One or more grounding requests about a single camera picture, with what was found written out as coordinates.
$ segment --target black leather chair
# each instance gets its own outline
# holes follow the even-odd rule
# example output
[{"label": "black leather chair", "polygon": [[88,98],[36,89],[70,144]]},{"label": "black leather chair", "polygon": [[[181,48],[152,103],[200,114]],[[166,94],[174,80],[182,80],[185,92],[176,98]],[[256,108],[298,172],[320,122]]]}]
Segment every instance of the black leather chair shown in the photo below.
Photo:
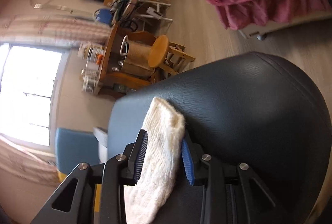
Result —
[{"label": "black leather chair", "polygon": [[[120,98],[109,122],[109,158],[135,142],[155,96],[185,116],[192,140],[206,153],[230,164],[248,163],[294,223],[306,220],[325,178],[331,121],[321,93],[303,71],[280,57],[253,52]],[[201,195],[201,188],[186,185],[180,169],[154,223],[199,223]]]}]

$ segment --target bed caster wheel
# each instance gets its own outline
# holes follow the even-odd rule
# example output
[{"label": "bed caster wheel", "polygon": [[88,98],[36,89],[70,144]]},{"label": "bed caster wheel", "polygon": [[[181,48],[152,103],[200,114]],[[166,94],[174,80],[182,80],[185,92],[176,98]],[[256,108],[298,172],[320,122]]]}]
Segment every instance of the bed caster wheel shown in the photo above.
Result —
[{"label": "bed caster wheel", "polygon": [[263,40],[266,39],[267,36],[268,36],[267,34],[258,35],[258,36],[257,36],[257,39],[258,39],[259,41],[263,41]]}]

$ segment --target window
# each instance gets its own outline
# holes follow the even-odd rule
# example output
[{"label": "window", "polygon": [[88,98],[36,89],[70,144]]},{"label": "window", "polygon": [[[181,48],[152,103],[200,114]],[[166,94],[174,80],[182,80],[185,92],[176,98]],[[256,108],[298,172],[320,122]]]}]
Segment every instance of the window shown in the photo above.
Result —
[{"label": "window", "polygon": [[1,134],[29,147],[54,148],[52,120],[65,62],[61,50],[0,46]]}]

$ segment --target wooden stool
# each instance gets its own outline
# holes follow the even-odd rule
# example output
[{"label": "wooden stool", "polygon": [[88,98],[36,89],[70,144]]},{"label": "wooden stool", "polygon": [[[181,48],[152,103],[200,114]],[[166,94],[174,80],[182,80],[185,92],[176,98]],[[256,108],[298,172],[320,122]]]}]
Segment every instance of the wooden stool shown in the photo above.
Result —
[{"label": "wooden stool", "polygon": [[[171,62],[170,59],[173,55],[179,56],[180,59],[178,62]],[[162,35],[156,39],[148,57],[149,67],[160,67],[171,75],[178,74],[180,67],[185,67],[186,64],[193,61],[195,61],[195,58],[183,52],[180,47],[176,45],[175,47],[171,47],[166,35]]]}]

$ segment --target white knitted sock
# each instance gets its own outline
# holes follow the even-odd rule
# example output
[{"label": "white knitted sock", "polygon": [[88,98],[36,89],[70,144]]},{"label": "white knitted sock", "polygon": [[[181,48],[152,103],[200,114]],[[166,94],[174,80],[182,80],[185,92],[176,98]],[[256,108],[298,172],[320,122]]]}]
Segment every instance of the white knitted sock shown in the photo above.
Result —
[{"label": "white knitted sock", "polygon": [[167,101],[155,97],[143,122],[148,134],[142,174],[136,186],[124,186],[128,224],[148,224],[172,192],[185,119]]}]

